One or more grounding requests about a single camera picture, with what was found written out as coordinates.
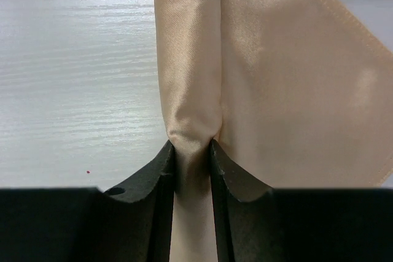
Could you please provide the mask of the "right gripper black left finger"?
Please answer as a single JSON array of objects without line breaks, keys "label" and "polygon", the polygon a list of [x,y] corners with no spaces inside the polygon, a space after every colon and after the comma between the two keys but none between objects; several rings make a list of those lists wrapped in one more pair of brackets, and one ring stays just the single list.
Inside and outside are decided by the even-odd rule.
[{"label": "right gripper black left finger", "polygon": [[174,148],[107,191],[3,188],[2,261],[168,261]]}]

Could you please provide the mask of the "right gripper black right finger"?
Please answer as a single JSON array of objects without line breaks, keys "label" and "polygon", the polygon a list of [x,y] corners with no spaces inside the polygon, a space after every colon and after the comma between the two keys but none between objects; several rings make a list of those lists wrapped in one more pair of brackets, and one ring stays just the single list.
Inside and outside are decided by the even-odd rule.
[{"label": "right gripper black right finger", "polygon": [[219,261],[391,261],[389,188],[272,188],[209,146]]}]

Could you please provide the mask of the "peach cloth napkin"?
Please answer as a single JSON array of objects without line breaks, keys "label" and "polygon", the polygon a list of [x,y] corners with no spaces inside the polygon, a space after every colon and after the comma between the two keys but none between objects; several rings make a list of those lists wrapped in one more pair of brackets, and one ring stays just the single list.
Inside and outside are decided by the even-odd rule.
[{"label": "peach cloth napkin", "polygon": [[208,145],[272,187],[392,173],[392,53],[339,0],[155,0],[171,261],[216,261]]}]

